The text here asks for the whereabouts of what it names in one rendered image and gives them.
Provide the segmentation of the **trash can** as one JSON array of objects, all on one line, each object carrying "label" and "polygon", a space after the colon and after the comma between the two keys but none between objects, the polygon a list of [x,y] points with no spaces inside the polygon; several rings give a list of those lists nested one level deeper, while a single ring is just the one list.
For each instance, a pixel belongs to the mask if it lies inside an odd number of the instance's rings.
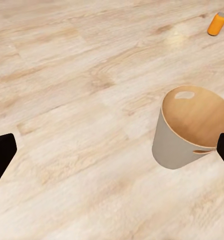
[{"label": "trash can", "polygon": [[[192,98],[174,98],[180,92]],[[216,151],[224,133],[224,99],[198,86],[178,86],[163,98],[152,154],[166,169],[176,170]]]}]

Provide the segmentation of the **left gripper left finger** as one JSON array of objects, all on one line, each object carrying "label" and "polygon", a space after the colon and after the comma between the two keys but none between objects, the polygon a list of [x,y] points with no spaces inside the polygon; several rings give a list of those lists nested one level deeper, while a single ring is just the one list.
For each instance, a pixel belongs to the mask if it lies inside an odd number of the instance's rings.
[{"label": "left gripper left finger", "polygon": [[17,153],[17,143],[13,133],[0,136],[0,179]]}]

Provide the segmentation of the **can of soda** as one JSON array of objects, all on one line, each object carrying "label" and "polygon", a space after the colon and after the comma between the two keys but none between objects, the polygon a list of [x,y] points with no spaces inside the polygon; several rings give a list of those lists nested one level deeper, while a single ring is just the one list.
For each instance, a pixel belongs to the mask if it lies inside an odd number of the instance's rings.
[{"label": "can of soda", "polygon": [[213,18],[212,23],[209,26],[209,29],[207,31],[208,34],[211,35],[211,36],[218,35],[218,33],[221,30],[223,24],[224,24],[224,12],[219,12]]}]

